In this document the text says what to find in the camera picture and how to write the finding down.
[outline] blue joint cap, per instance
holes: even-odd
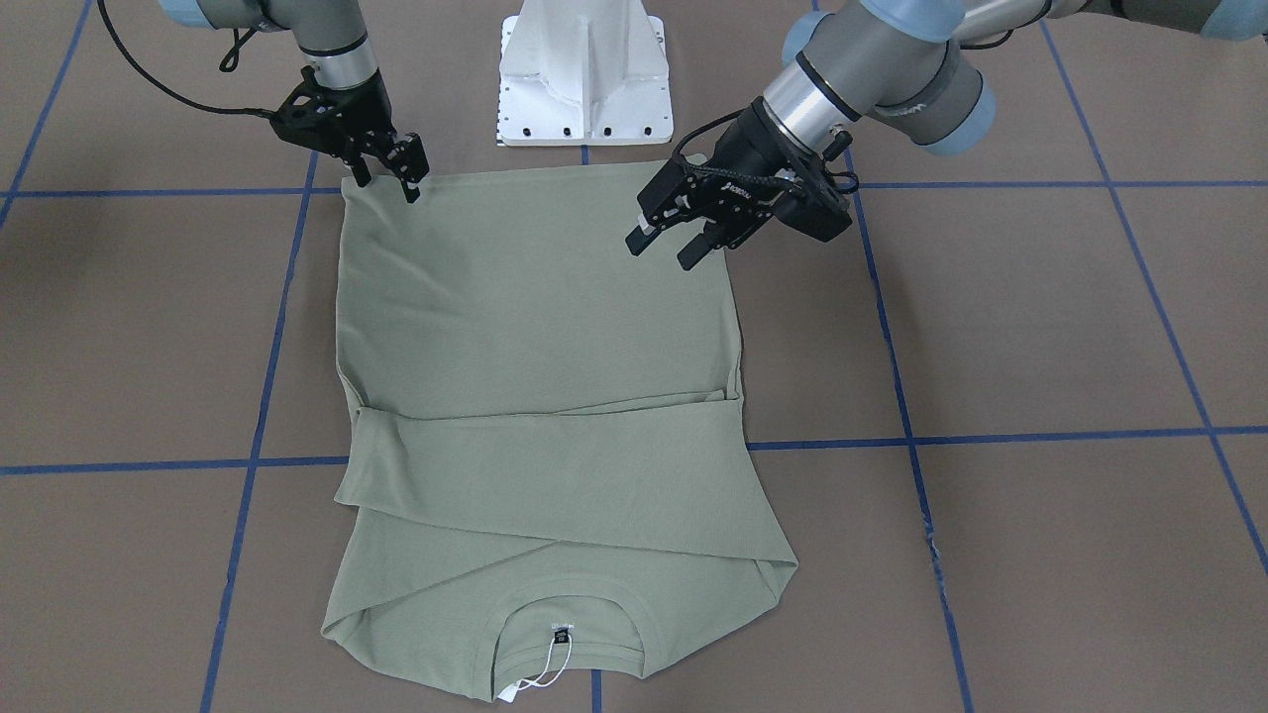
[[[814,36],[814,30],[818,29],[819,23],[831,14],[823,10],[812,10],[792,23],[787,36],[784,37],[784,52],[780,56],[784,60],[785,67],[796,60],[796,53],[810,43],[810,37]]]
[[[158,4],[162,5],[162,11],[167,13],[169,18],[185,27],[216,29],[203,9],[198,6],[198,0],[158,0]]]
[[[1202,37],[1250,39],[1268,33],[1268,0],[1224,0],[1202,25]]]
[[[861,0],[867,11],[915,39],[942,43],[964,22],[960,0]]]
[[[995,93],[987,84],[987,77],[981,77],[981,94],[974,104],[969,115],[955,127],[955,131],[945,137],[921,146],[935,156],[955,156],[976,146],[979,141],[990,132],[990,124],[995,123]]]

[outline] brown floor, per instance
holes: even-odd
[[[223,33],[113,5],[198,99],[297,80],[285,36],[221,75]],[[760,93],[809,5],[647,0],[677,134]],[[587,156],[493,145],[517,0],[364,6],[435,173]],[[516,709],[1268,710],[1268,48],[1080,16],[971,58],[981,146],[861,126],[858,227],[728,256],[784,604]],[[6,0],[0,66],[0,710],[481,709],[318,634],[342,167],[152,90],[82,0]]]

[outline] white mounting bracket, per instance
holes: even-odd
[[[524,0],[502,23],[497,141],[664,143],[673,136],[664,23],[642,0]]]

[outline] robotic arm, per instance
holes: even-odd
[[[846,195],[858,188],[857,176],[828,169],[850,146],[851,124],[870,117],[931,154],[962,152],[987,134],[995,101],[961,41],[1079,11],[1220,39],[1268,32],[1268,0],[987,0],[969,13],[960,0],[855,0],[812,13],[794,25],[786,66],[762,95],[687,134],[638,194],[630,252],[697,218],[701,232],[678,252],[686,270],[713,250],[739,247],[771,217],[832,240],[850,227]],[[682,156],[687,141],[732,119],[708,161]]]
[[[378,159],[418,198],[427,156],[416,133],[397,134],[378,61],[356,0],[161,0],[180,24],[255,32],[289,29],[306,66],[303,81],[269,115],[285,142],[336,156],[358,185],[370,181],[364,156]]]

